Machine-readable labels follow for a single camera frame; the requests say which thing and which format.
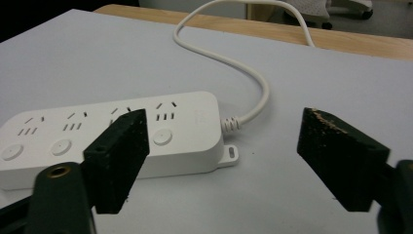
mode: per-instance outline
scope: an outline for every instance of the tabletop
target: tabletop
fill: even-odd
[[[186,13],[106,5],[96,13],[178,24]],[[188,25],[305,45],[300,27],[246,19],[195,16]],[[413,40],[310,28],[317,47],[374,57],[413,60]]]
[[[195,91],[214,94],[221,117],[246,113],[258,101],[259,87],[239,70],[173,42],[173,24],[186,14],[116,5],[97,11],[112,16],[72,10],[0,44],[0,124],[23,111]],[[311,29],[319,47],[335,41],[346,52],[404,52],[405,58],[388,59],[293,44],[304,44],[296,26],[207,16],[190,25],[183,39],[268,79],[268,105],[237,135],[223,138],[238,147],[238,165],[139,179],[119,214],[94,215],[97,233],[377,233],[376,203],[369,213],[348,213],[297,154],[302,110],[330,112],[388,146],[390,166],[411,159],[411,41]],[[328,37],[338,34],[346,36]],[[48,116],[41,123],[50,123]],[[0,208],[29,194],[0,189]]]

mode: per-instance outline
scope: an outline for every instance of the round button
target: round button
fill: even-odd
[[[56,142],[52,146],[52,153],[55,156],[61,156],[69,151],[70,147],[72,146],[72,141],[70,139],[63,139]]]
[[[172,140],[172,132],[170,130],[159,130],[154,135],[154,142],[158,145],[166,145]]]
[[[6,161],[10,161],[10,160],[17,158],[21,154],[22,151],[23,151],[23,145],[15,144],[15,145],[12,145],[6,148],[1,154],[1,157]]]

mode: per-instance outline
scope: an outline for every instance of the electrical socket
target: electrical socket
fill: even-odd
[[[81,163],[89,144],[120,115],[136,109],[146,109],[150,139],[138,178],[237,164],[237,147],[223,142],[215,96],[195,92],[22,112],[0,129],[0,187],[31,188],[43,169]]]

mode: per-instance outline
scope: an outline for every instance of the power cord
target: power cord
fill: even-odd
[[[221,56],[217,53],[207,51],[207,50],[204,50],[204,49],[199,48],[197,46],[191,45],[187,42],[182,41],[179,38],[180,30],[184,27],[185,23],[187,21],[189,21],[193,16],[195,16],[197,13],[203,11],[206,8],[209,8],[213,5],[217,5],[217,4],[224,3],[224,2],[243,3],[243,4],[267,4],[267,5],[275,5],[275,6],[285,8],[285,9],[289,10],[298,19],[301,27],[303,28],[304,35],[305,35],[306,40],[307,40],[307,44],[311,47],[315,47],[315,45],[314,45],[313,40],[310,36],[309,29],[308,29],[306,23],[304,22],[303,17],[297,11],[297,9],[295,9],[293,6],[291,6],[287,3],[277,1],[277,0],[214,0],[214,1],[211,1],[211,2],[208,2],[208,3],[204,4],[203,6],[199,7],[198,9],[196,9],[194,12],[189,14],[185,19],[183,19],[177,25],[175,31],[173,32],[173,40],[175,41],[176,44],[178,44],[179,46],[181,46],[181,47],[183,47],[183,48],[185,48],[189,51],[198,53],[200,55],[209,57],[211,59],[219,60],[223,63],[228,64],[228,65],[237,67],[239,70],[244,71],[245,73],[249,74],[261,86],[261,89],[262,89],[261,99],[258,101],[258,103],[255,105],[254,108],[252,108],[248,113],[246,113],[246,115],[241,116],[241,117],[234,116],[234,117],[230,117],[230,118],[221,119],[222,132],[224,134],[228,134],[228,133],[240,130],[242,125],[244,125],[247,122],[254,119],[263,110],[264,106],[267,104],[268,99],[270,97],[270,86],[269,86],[267,80],[258,71],[256,71],[255,69],[253,69],[252,67],[250,67],[246,64],[243,64],[243,63],[241,63],[237,60],[234,60],[232,58],[227,58],[227,57]]]

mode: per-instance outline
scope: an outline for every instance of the wooden table edge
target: wooden table edge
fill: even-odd
[[[188,15],[187,13],[115,4],[103,6],[95,12],[169,24],[178,24]],[[187,25],[299,45],[306,44],[304,34],[298,26],[205,15],[195,16]],[[316,46],[319,48],[389,59],[413,60],[413,40],[317,28],[310,28],[310,32]]]

